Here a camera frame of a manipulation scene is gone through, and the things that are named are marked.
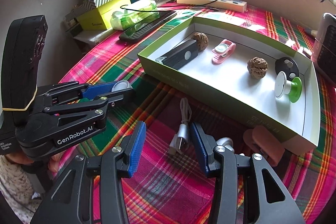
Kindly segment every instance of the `yellow rubber band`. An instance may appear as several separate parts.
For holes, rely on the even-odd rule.
[[[34,92],[33,98],[30,100],[30,102],[28,103],[28,105],[25,108],[7,108],[7,107],[3,107],[2,110],[4,110],[4,111],[26,111],[28,109],[28,107],[30,106],[30,104],[34,101],[36,93],[37,93],[37,86],[36,86],[36,90]]]

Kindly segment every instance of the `yellow box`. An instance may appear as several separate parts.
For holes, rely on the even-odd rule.
[[[131,0],[111,0],[98,8],[77,17],[83,30],[107,30],[111,28],[112,13],[122,5],[131,4]]]

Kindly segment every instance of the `white and green knob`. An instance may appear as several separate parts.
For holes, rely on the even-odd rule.
[[[283,94],[288,94],[288,98],[292,103],[299,100],[302,93],[302,82],[299,77],[294,77],[292,81],[288,81],[283,71],[278,73],[275,79],[274,95],[275,98],[281,98]]]

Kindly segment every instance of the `black oval object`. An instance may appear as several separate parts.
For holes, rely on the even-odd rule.
[[[286,74],[287,80],[292,81],[293,78],[299,77],[299,68],[295,61],[290,57],[282,57],[275,61],[275,72],[278,75],[280,71]]]

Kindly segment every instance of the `smartphone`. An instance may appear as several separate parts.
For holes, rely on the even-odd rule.
[[[119,35],[119,39],[129,43],[137,43],[155,29],[171,20],[176,14],[175,11],[154,12],[152,15],[124,31]]]

